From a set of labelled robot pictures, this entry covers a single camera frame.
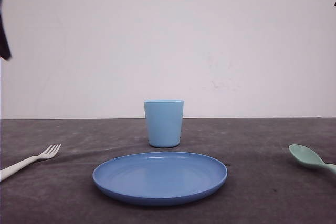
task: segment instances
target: plate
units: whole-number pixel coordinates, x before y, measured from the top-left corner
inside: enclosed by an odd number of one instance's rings
[[[225,165],[206,155],[149,152],[99,165],[93,181],[107,196],[145,206],[171,206],[202,199],[225,182]]]

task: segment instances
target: fork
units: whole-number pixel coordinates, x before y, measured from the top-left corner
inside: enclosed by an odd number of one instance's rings
[[[19,163],[16,163],[14,165],[11,165],[10,167],[0,170],[0,182],[37,160],[46,160],[53,158],[59,151],[60,147],[61,144],[50,145],[40,155],[26,158],[25,160],[22,160]]]

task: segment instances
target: gray table surface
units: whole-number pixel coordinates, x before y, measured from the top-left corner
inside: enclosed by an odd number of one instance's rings
[[[178,147],[157,149],[144,119],[1,120],[1,168],[63,144],[0,184],[6,223],[336,223],[336,175],[300,167],[298,143],[336,163],[336,118],[184,119]],[[228,168],[215,194],[172,207],[124,204],[102,194],[95,167],[141,152],[212,156]]]

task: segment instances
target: cup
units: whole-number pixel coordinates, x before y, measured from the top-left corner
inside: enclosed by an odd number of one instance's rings
[[[149,144],[157,148],[180,143],[183,100],[146,100],[145,116]]]

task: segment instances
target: mint green spoon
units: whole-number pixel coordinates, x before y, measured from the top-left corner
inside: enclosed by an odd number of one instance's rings
[[[299,144],[291,144],[289,151],[295,159],[309,169],[326,168],[336,174],[336,165],[326,164],[312,149]]]

